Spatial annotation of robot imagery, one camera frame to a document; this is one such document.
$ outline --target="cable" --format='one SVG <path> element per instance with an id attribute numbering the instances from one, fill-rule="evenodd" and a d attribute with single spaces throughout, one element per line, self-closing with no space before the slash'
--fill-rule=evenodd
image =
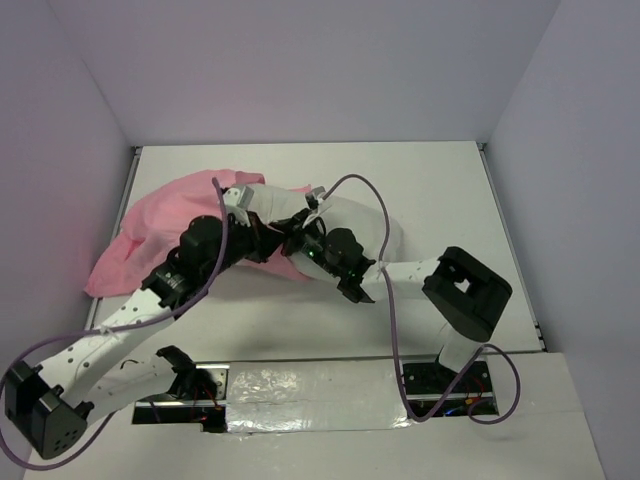
<path id="1" fill-rule="evenodd" d="M 216 279 L 216 277 L 218 276 L 222 268 L 222 261 L 224 259 L 224 255 L 227 249 L 227 242 L 229 240 L 229 219 L 227 218 L 227 209 L 224 204 L 224 199 L 223 199 L 224 194 L 222 192 L 222 188 L 220 187 L 220 183 L 218 182 L 217 178 L 214 177 L 211 180 L 211 182 L 213 183 L 213 186 L 216 190 L 216 194 L 218 196 L 218 203 L 220 206 L 220 218 L 222 220 L 222 241 L 220 244 L 220 252 L 218 252 L 218 259 L 216 260 L 216 264 L 213 268 L 213 271 L 211 272 L 211 275 L 209 276 L 209 279 L 207 280 L 207 283 L 204 284 L 204 286 L 200 289 L 200 291 L 196 295 L 193 296 L 193 298 L 189 299 L 189 301 L 185 302 L 183 305 L 176 308 L 175 310 L 170 312 L 163 312 L 157 315 L 156 317 L 152 318 L 151 320 L 147 320 L 139 324 L 113 327 L 109 329 L 109 333 L 118 333 L 118 332 L 126 332 L 129 330 L 137 330 L 139 328 L 145 328 L 151 325 L 156 325 L 160 322 L 164 322 L 165 320 L 171 317 L 181 316 L 185 314 L 187 311 L 189 311 L 189 309 L 191 309 L 196 303 L 202 300 L 209 293 L 209 288 L 213 284 L 214 280 Z M 42 347 L 45 347 L 47 345 L 51 345 L 52 343 L 76 341 L 83 337 L 96 337 L 99 335 L 103 335 L 100 329 L 82 330 L 78 332 L 65 333 L 62 335 L 56 335 L 56 336 L 47 338 L 27 348 L 24 352 L 18 355 L 13 362 L 11 362 L 11 364 L 9 365 L 9 368 L 7 368 L 7 370 L 2 375 L 2 378 L 0 378 L 0 399 L 2 399 L 2 393 L 4 392 L 4 387 L 7 382 L 7 375 L 9 374 L 9 371 L 13 367 L 15 367 L 19 362 L 24 360 L 27 356 L 29 356 L 36 350 L 39 350 Z M 7 441 L 4 438 L 4 435 L 2 434 L 1 429 L 0 429 L 0 449 L 9 458 L 9 460 L 11 460 L 13 463 L 18 465 L 19 467 L 26 468 L 27 470 L 37 470 L 40 472 L 44 472 L 47 470 L 54 470 L 56 468 L 60 468 L 64 465 L 67 465 L 69 462 L 75 460 L 82 453 L 84 453 L 84 451 L 87 450 L 91 446 L 91 444 L 93 444 L 93 442 L 95 442 L 95 440 L 98 438 L 100 433 L 102 433 L 102 431 L 104 430 L 104 428 L 107 426 L 107 424 L 113 418 L 114 415 L 115 415 L 115 412 L 112 412 L 109 415 L 107 415 L 107 417 L 100 424 L 96 432 L 91 436 L 91 438 L 89 438 L 89 440 L 87 440 L 87 443 L 85 443 L 77 452 L 75 452 L 68 458 L 58 463 L 53 463 L 50 465 L 35 465 L 33 463 L 29 463 L 22 460 L 9 448 L 9 445 L 7 445 Z"/>
<path id="2" fill-rule="evenodd" d="M 158 407 L 156 407 L 155 402 L 149 400 L 149 406 L 151 407 L 153 416 L 156 418 L 156 423 L 162 423 L 162 420 L 160 420 L 160 412 L 158 411 Z"/>
<path id="3" fill-rule="evenodd" d="M 211 399 L 211 401 L 213 402 L 213 406 L 216 410 L 219 409 L 218 407 L 218 402 L 216 401 L 216 396 L 213 395 L 208 389 L 207 387 L 202 387 L 202 389 L 207 393 L 207 395 L 209 395 L 209 398 Z"/>
<path id="4" fill-rule="evenodd" d="M 189 411 L 189 421 L 193 422 L 193 414 L 196 411 L 196 405 L 198 404 L 198 387 L 196 387 L 193 392 L 193 405 L 191 405 L 191 410 Z"/>
<path id="5" fill-rule="evenodd" d="M 362 181 L 363 183 L 365 183 L 371 189 L 373 194 L 378 199 L 378 203 L 380 204 L 380 209 L 382 210 L 382 214 L 384 216 L 384 226 L 385 226 L 384 240 L 382 241 L 382 246 L 380 247 L 380 252 L 378 254 L 378 262 L 380 263 L 380 265 L 382 265 L 382 258 L 384 257 L 384 252 L 385 252 L 385 250 L 387 248 L 387 244 L 389 243 L 389 236 L 391 234 L 391 221 L 389 219 L 389 212 L 387 211 L 387 206 L 385 205 L 384 200 L 382 199 L 382 196 L 380 195 L 380 192 L 378 191 L 378 189 L 369 180 L 367 180 L 362 175 L 358 175 L 357 173 L 351 173 L 349 175 L 345 175 L 344 177 L 340 178 L 329 189 L 329 191 L 327 191 L 327 193 L 324 195 L 323 198 L 325 200 L 327 198 L 329 198 L 336 191 L 336 189 L 340 185 L 342 185 L 343 182 L 345 182 L 346 180 L 349 180 L 350 178 L 355 178 L 355 179 L 358 179 L 358 180 Z M 440 410 L 440 408 L 442 407 L 444 402 L 447 400 L 447 397 L 451 394 L 451 392 L 453 391 L 455 386 L 464 377 L 464 375 L 467 373 L 469 368 L 471 368 L 473 363 L 480 356 L 480 354 L 484 351 L 484 349 L 485 348 L 489 348 L 489 349 L 492 349 L 492 350 L 498 352 L 500 355 L 502 355 L 505 358 L 505 360 L 507 361 L 507 363 L 509 364 L 509 366 L 511 367 L 511 370 L 513 371 L 513 375 L 514 375 L 515 383 L 516 383 L 516 395 L 515 395 L 515 398 L 513 400 L 513 404 L 511 405 L 511 408 L 509 408 L 507 413 L 505 413 L 503 416 L 501 416 L 499 418 L 496 418 L 494 420 L 479 420 L 479 419 L 477 419 L 477 418 L 475 418 L 473 416 L 474 408 L 476 406 L 478 406 L 480 403 L 488 402 L 489 399 L 483 399 L 483 400 L 474 402 L 469 407 L 469 409 L 467 411 L 468 411 L 468 414 L 469 414 L 469 418 L 472 421 L 474 421 L 476 423 L 479 423 L 479 424 L 482 424 L 482 425 L 495 425 L 496 423 L 503 422 L 507 418 L 509 418 L 513 414 L 513 412 L 515 412 L 516 408 L 518 407 L 518 403 L 520 402 L 520 394 L 521 394 L 521 388 L 522 388 L 522 385 L 521 385 L 521 382 L 520 382 L 520 374 L 518 373 L 518 369 L 516 368 L 515 364 L 511 360 L 511 358 L 509 358 L 509 356 L 504 351 L 502 351 L 500 348 L 498 348 L 495 345 L 492 345 L 490 343 L 486 343 L 483 346 L 481 346 L 480 348 L 478 348 L 476 353 L 471 357 L 471 359 L 467 362 L 467 364 L 454 377 L 454 379 L 451 381 L 449 386 L 442 393 L 442 396 L 435 403 L 435 405 L 431 408 L 431 410 L 429 410 L 425 415 L 423 415 L 421 417 L 416 415 L 416 413 L 413 411 L 413 408 L 411 408 L 411 405 L 409 403 L 409 399 L 407 398 L 407 392 L 404 389 L 404 383 L 402 381 L 402 366 L 400 364 L 400 351 L 399 351 L 399 347 L 398 347 L 398 322 L 397 322 L 397 319 L 396 319 L 396 305 L 395 305 L 395 297 L 393 295 L 393 285 L 391 283 L 391 278 L 389 277 L 389 273 L 387 272 L 387 270 L 386 270 L 386 268 L 384 266 L 381 266 L 380 272 L 382 273 L 382 275 L 384 277 L 384 281 L 385 281 L 385 284 L 387 286 L 387 294 L 388 294 L 388 297 L 389 297 L 389 320 L 390 320 L 390 323 L 391 323 L 391 350 L 393 352 L 393 366 L 394 366 L 395 374 L 396 374 L 396 384 L 398 386 L 398 392 L 400 393 L 400 399 L 402 400 L 402 404 L 404 405 L 404 408 L 407 411 L 408 417 L 411 418 L 412 420 L 414 420 L 415 422 L 418 422 L 418 423 L 426 422 L 431 417 L 433 417 L 436 414 L 436 412 L 438 410 Z"/>

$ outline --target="hole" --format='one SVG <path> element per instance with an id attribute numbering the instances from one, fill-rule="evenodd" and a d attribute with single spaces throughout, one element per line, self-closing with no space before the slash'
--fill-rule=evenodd
<path id="1" fill-rule="evenodd" d="M 469 280 L 467 280 L 466 278 L 463 281 L 456 283 L 456 287 L 458 287 L 458 290 L 464 293 L 467 293 L 470 285 L 471 284 L 469 283 Z"/>

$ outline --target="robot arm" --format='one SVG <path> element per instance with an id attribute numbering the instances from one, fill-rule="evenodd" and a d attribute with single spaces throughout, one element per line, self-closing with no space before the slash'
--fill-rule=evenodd
<path id="1" fill-rule="evenodd" d="M 478 345 L 489 340 L 511 295 L 505 280 L 456 247 L 437 259 L 381 264 L 365 256 L 349 228 L 327 231 L 320 208 L 322 190 L 306 196 L 293 193 L 257 185 L 225 192 L 230 215 L 222 270 L 245 259 L 265 262 L 282 247 L 294 265 L 311 263 L 326 276 L 316 278 L 337 280 L 337 288 L 350 301 L 371 303 L 387 298 L 384 267 L 398 298 L 430 300 L 453 327 L 440 354 L 442 365 L 459 371 Z M 349 220 L 345 215 L 341 223 L 348 226 Z M 130 331 L 110 329 L 142 323 L 189 301 L 211 275 L 221 238 L 219 219 L 194 219 L 167 260 L 101 325 L 104 335 L 85 337 L 35 368 L 21 362 L 11 369 L 7 416 L 42 458 L 64 453 L 88 425 L 140 398 L 164 392 L 180 397 L 194 388 L 215 395 L 217 386 L 208 374 L 176 347 L 161 349 L 148 361 L 118 367 L 140 343 L 177 318 Z"/>

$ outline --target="pink fabric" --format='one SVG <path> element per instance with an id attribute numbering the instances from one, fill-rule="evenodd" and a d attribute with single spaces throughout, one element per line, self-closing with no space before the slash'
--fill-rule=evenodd
<path id="1" fill-rule="evenodd" d="M 92 297 L 110 297 L 135 291 L 151 270 L 166 260 L 169 250 L 178 245 L 180 234 L 193 218 L 220 217 L 218 198 L 211 185 L 214 176 L 223 188 L 237 183 L 265 183 L 259 173 L 204 170 L 174 180 L 140 199 L 127 212 L 120 234 L 96 263 L 85 292 Z M 307 279 L 280 251 L 267 263 L 246 265 L 293 280 Z"/>

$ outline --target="gray wall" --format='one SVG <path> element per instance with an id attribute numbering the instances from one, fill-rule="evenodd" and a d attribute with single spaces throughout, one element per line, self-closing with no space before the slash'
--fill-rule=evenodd
<path id="1" fill-rule="evenodd" d="M 108 241 L 128 142 L 44 0 L 0 2 L 0 368 L 82 328 L 82 287 Z M 17 452 L 27 448 L 0 415 Z M 21 472 L 0 454 L 0 477 Z"/>
<path id="2" fill-rule="evenodd" d="M 558 0 L 50 0 L 136 144 L 487 139 Z"/>
<path id="3" fill-rule="evenodd" d="M 489 142 L 551 347 L 608 477 L 640 458 L 640 3 L 563 0 Z"/>

